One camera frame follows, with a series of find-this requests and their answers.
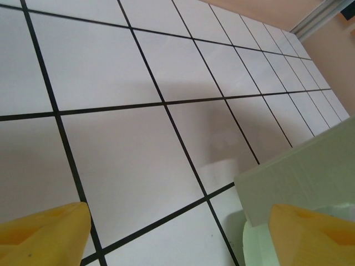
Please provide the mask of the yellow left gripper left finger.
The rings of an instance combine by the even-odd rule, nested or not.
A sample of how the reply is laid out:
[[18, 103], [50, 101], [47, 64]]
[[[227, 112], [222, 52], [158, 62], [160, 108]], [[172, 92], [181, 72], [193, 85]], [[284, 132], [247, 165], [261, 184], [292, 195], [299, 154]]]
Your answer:
[[0, 266], [80, 266], [91, 230], [85, 202], [0, 224]]

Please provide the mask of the pale green paper box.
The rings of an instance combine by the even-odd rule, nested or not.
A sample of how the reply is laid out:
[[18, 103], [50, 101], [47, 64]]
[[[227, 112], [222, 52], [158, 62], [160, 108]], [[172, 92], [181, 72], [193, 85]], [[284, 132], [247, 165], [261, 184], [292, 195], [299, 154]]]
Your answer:
[[235, 178], [246, 266], [280, 266], [268, 221], [289, 204], [355, 222], [355, 116]]

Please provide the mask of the aluminium corner post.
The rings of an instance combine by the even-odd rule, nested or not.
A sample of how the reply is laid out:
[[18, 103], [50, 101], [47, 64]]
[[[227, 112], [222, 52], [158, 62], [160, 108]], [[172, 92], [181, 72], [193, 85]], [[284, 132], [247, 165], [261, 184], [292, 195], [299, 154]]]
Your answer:
[[311, 13], [291, 29], [300, 42], [307, 39], [355, 0], [323, 0]]

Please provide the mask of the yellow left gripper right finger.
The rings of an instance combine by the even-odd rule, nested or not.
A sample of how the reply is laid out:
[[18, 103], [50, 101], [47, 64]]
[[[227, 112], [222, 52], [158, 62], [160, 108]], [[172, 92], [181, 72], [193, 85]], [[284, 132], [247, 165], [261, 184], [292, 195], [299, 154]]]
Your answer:
[[355, 222], [275, 204], [268, 228], [280, 266], [355, 266]]

